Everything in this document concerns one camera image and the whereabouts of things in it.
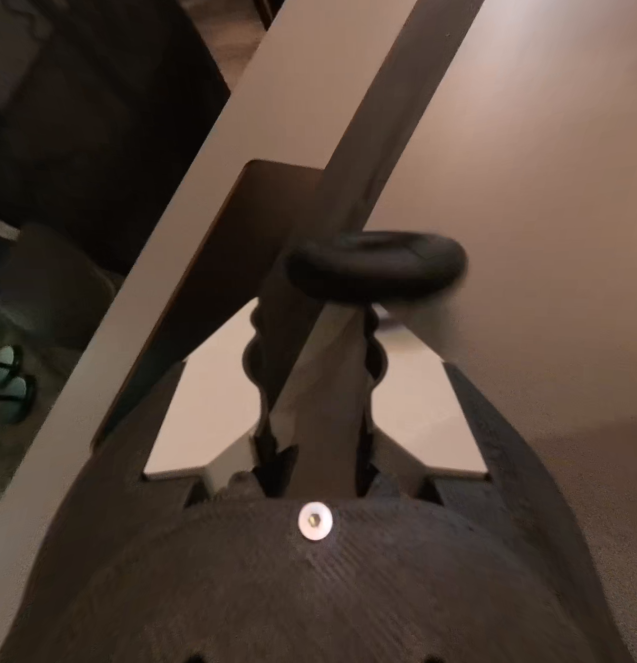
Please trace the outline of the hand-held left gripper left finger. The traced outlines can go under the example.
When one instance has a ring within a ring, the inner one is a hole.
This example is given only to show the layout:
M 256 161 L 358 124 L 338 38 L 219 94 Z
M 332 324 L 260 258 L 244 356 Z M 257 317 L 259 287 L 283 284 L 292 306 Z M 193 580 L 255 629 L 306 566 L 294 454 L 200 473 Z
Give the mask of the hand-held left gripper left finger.
M 254 434 L 262 398 L 244 358 L 256 330 L 251 300 L 191 352 L 182 364 L 163 423 L 143 469 L 146 479 L 197 475 L 209 494 L 257 464 Z

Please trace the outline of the black rubber tire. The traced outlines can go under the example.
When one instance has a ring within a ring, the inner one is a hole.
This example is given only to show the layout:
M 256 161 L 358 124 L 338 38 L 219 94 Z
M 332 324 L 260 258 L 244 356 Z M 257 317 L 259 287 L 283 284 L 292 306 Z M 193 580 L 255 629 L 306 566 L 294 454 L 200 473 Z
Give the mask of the black rubber tire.
M 410 231 L 363 231 L 307 242 L 284 261 L 308 297 L 341 304 L 426 300 L 455 287 L 468 257 L 454 239 Z

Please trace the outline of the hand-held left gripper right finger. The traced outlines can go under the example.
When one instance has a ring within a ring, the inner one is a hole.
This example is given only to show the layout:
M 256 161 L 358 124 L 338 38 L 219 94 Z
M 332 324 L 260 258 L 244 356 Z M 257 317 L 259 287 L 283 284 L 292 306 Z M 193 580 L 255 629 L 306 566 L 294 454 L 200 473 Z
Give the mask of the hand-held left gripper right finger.
M 487 481 L 489 470 L 443 360 L 381 304 L 364 318 L 365 398 L 360 493 L 376 475 L 402 493 L 432 493 L 438 480 Z

